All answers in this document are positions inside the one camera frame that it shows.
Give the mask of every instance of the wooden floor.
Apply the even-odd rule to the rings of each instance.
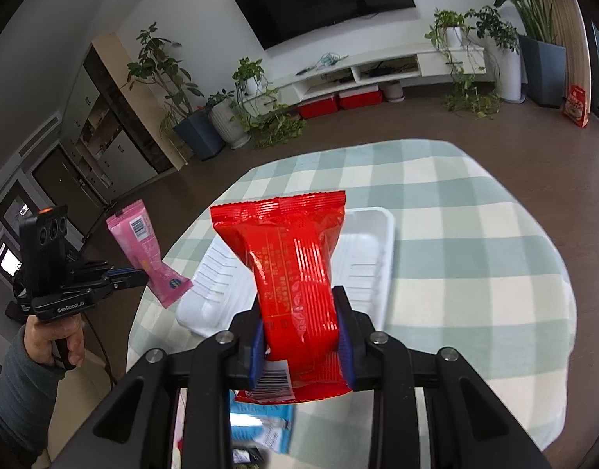
[[[192,162],[131,196],[147,206],[163,254],[220,193],[250,168],[305,152],[407,137],[454,143],[482,164],[551,236],[577,298],[578,332],[570,362],[563,434],[547,450],[555,468],[573,469],[599,434],[599,121],[579,129],[532,102],[502,105],[493,120],[450,114],[438,98],[339,112],[310,121],[304,135],[270,149],[223,151]],[[102,225],[90,256],[126,264]],[[91,313],[116,374],[123,374],[128,332],[142,290],[119,291]],[[89,347],[99,352],[89,340]]]

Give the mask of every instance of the beige sofa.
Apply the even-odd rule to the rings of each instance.
[[[67,372],[59,384],[47,449],[32,469],[50,467],[53,459],[110,389],[111,383],[104,371],[104,362],[87,350],[82,366]]]

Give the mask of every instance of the white tv stand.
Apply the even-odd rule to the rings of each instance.
[[[484,73],[484,48],[469,45],[451,49],[452,59],[465,73]],[[380,74],[378,68],[391,67],[392,73]],[[287,75],[269,80],[278,88],[281,104],[294,106],[312,98],[369,84],[398,81],[415,77],[449,75],[452,67],[430,42],[401,45],[369,51],[342,59],[332,67],[309,70],[301,75]],[[245,108],[253,114],[269,112],[271,100],[262,95],[248,97]]]

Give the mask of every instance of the green and white tablecloth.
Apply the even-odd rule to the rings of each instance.
[[[215,202],[344,189],[347,208],[383,206],[396,220],[385,331],[408,347],[457,348],[541,448],[561,432],[576,304],[564,263],[529,213],[454,145],[407,139],[311,153],[252,169]],[[164,261],[193,276],[213,240],[206,210]],[[128,366],[151,347],[201,338],[145,290]],[[418,403],[423,401],[418,396]],[[371,392],[297,407],[291,456],[278,468],[364,468]],[[427,424],[420,421],[422,466]]]

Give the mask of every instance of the gray sleeve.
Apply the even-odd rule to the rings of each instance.
[[[23,329],[13,339],[0,375],[0,436],[39,455],[47,446],[61,368],[33,362],[23,346]]]

